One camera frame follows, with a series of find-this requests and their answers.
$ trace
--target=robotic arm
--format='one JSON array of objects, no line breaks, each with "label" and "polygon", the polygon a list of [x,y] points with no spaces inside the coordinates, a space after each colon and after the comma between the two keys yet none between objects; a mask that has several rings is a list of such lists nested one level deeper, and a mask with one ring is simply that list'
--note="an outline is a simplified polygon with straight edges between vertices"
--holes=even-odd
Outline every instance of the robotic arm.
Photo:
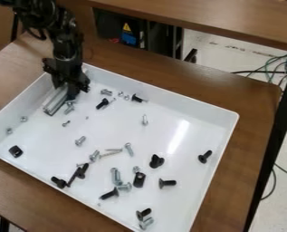
[{"label": "robotic arm", "polygon": [[89,91],[90,79],[81,70],[83,35],[73,14],[55,0],[0,0],[0,5],[12,7],[33,37],[45,40],[46,30],[53,43],[53,59],[44,58],[43,69],[52,76],[55,88],[68,84],[67,100]]}]

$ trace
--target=metal bar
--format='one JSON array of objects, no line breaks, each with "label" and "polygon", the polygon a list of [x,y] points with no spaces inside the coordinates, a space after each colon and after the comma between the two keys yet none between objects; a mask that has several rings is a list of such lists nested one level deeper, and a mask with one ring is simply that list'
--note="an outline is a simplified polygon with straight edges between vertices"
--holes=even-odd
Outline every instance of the metal bar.
[{"label": "metal bar", "polygon": [[257,180],[252,203],[249,208],[247,219],[244,225],[244,232],[247,232],[252,224],[254,214],[256,213],[256,210],[262,198],[266,183],[269,180],[271,171],[273,169],[273,165],[279,154],[286,133],[287,133],[287,85],[282,95],[282,99],[279,103],[279,107],[275,114],[273,128],[270,134],[268,146],[263,157],[263,163]]}]

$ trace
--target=silver bolt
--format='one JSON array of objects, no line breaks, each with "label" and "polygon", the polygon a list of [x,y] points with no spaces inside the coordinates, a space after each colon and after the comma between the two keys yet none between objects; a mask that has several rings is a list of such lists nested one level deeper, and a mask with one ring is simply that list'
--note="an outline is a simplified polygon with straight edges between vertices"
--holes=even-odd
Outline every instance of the silver bolt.
[{"label": "silver bolt", "polygon": [[107,89],[101,90],[100,93],[103,94],[103,95],[108,95],[108,96],[113,95],[113,92],[112,91],[108,91]]},{"label": "silver bolt", "polygon": [[116,186],[122,185],[122,181],[120,179],[120,172],[116,168],[112,168],[110,170],[111,176],[112,176],[112,183]]},{"label": "silver bolt", "polygon": [[86,137],[85,136],[81,136],[78,140],[75,141],[75,145],[80,147],[83,142],[86,141]]},{"label": "silver bolt", "polygon": [[140,221],[139,227],[143,230],[146,230],[148,228],[148,226],[150,226],[153,223],[154,223],[154,219],[153,219],[153,217],[150,217],[144,221]]},{"label": "silver bolt", "polygon": [[142,117],[142,125],[147,126],[148,125],[148,116],[146,114]]},{"label": "silver bolt", "polygon": [[22,116],[21,117],[21,122],[27,122],[28,121],[28,117],[27,116]]},{"label": "silver bolt", "polygon": [[125,192],[130,192],[132,190],[132,185],[130,182],[128,182],[126,185],[117,186],[117,189]]},{"label": "silver bolt", "polygon": [[127,142],[125,144],[125,148],[127,149],[128,153],[130,156],[133,156],[134,155],[134,152],[133,152],[133,149],[131,148],[131,143]]},{"label": "silver bolt", "polygon": [[63,127],[66,127],[71,121],[66,121],[65,123],[62,124]]},{"label": "silver bolt", "polygon": [[137,172],[139,172],[139,167],[138,166],[133,167],[132,171],[134,174],[136,174]]}]

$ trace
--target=black bolt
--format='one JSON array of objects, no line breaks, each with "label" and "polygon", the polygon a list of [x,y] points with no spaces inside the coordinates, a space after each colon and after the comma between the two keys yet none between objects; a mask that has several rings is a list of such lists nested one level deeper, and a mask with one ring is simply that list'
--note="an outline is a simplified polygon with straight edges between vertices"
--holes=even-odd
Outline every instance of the black bolt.
[{"label": "black bolt", "polygon": [[120,194],[119,194],[119,191],[117,190],[117,188],[114,188],[114,190],[112,190],[111,192],[108,192],[106,194],[103,194],[100,199],[107,199],[107,198],[111,198],[111,197],[118,197]]},{"label": "black bolt", "polygon": [[139,221],[143,221],[144,217],[151,213],[151,209],[144,209],[142,212],[137,211],[136,215]]},{"label": "black bolt", "polygon": [[212,155],[212,151],[208,150],[204,155],[199,155],[198,159],[202,163],[206,163],[207,158],[209,158]]},{"label": "black bolt", "polygon": [[159,179],[159,188],[162,189],[165,186],[175,186],[177,182],[175,180],[162,180]]},{"label": "black bolt", "polygon": [[64,181],[63,179],[58,179],[56,177],[52,177],[51,181],[54,182],[59,189],[63,189],[64,187],[67,186],[67,182]]},{"label": "black bolt", "polygon": [[99,103],[97,106],[96,106],[96,109],[99,110],[100,108],[102,108],[103,106],[105,105],[109,105],[109,101],[108,99],[104,98],[102,99],[101,103]]}]

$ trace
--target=floor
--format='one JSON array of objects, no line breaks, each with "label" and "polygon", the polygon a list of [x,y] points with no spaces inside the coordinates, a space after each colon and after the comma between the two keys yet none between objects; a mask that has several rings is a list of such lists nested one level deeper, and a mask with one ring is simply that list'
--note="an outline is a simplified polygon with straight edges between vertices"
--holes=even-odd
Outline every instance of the floor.
[{"label": "floor", "polygon": [[[198,64],[227,72],[254,70],[264,65],[271,55],[287,53],[261,45],[186,30],[184,55],[192,48],[198,50]],[[264,74],[256,74],[252,78],[266,82]],[[282,75],[276,75],[274,83],[278,83],[281,78]],[[287,136],[277,163],[287,169]],[[274,169],[277,176],[276,190],[268,199],[261,202],[251,232],[287,231],[287,174],[277,168]],[[273,180],[270,179],[265,192],[270,191],[272,184]],[[10,232],[18,231],[23,230],[11,225]]]}]

